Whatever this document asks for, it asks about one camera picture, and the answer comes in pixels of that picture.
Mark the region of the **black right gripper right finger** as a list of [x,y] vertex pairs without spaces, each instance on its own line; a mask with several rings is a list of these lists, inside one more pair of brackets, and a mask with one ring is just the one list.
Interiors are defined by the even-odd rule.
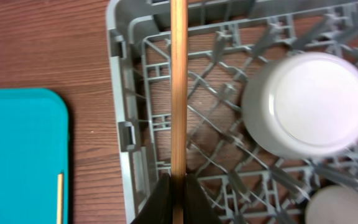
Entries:
[[196,177],[187,174],[184,189],[184,224],[221,224]]

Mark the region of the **grey-green bowl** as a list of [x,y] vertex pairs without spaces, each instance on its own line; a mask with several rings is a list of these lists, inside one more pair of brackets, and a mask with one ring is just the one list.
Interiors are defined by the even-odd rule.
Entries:
[[340,154],[358,142],[358,68],[322,52],[270,62],[249,79],[241,109],[248,133],[276,156]]

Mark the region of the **white cup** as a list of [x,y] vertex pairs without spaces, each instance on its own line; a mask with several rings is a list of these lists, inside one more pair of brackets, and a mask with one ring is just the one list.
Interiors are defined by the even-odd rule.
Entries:
[[305,210],[306,224],[358,224],[358,192],[338,185],[317,191]]

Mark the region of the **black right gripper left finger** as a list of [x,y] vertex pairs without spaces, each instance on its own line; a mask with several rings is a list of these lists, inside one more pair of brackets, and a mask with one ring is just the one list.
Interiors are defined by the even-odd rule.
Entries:
[[131,224],[172,224],[173,190],[169,174],[163,174],[146,204]]

